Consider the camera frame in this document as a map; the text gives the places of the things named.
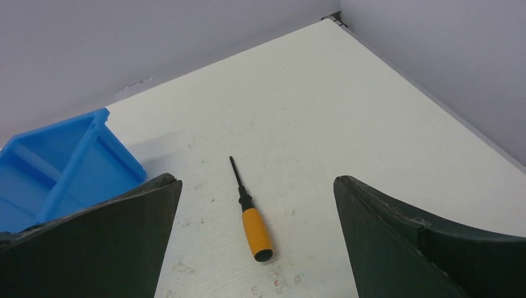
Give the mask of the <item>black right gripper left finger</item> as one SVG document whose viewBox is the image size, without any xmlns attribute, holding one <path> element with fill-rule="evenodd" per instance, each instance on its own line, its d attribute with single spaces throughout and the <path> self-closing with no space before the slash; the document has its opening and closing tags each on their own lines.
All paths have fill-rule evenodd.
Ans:
<svg viewBox="0 0 526 298">
<path fill-rule="evenodd" d="M 169 173 L 92 207 L 1 234 L 2 297 L 153 297 L 182 181 Z"/>
</svg>

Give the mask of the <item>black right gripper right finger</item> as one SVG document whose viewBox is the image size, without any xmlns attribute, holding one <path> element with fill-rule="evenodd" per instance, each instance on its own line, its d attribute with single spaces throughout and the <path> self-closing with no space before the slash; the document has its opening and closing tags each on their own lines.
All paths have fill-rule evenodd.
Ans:
<svg viewBox="0 0 526 298">
<path fill-rule="evenodd" d="M 439 217 L 351 176 L 333 190 L 360 297 L 525 296 L 525 238 Z"/>
</svg>

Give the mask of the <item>orange handled screwdriver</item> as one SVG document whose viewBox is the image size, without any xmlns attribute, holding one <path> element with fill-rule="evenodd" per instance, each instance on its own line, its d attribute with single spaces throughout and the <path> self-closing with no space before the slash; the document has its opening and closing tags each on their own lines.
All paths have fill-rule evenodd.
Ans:
<svg viewBox="0 0 526 298">
<path fill-rule="evenodd" d="M 264 263 L 269 261 L 274 255 L 274 246 L 270 233 L 263 217 L 253 202 L 253 198 L 244 187 L 234 158 L 230 156 L 229 160 L 238 184 L 238 202 L 242 210 L 241 218 L 249 249 L 257 262 Z"/>
</svg>

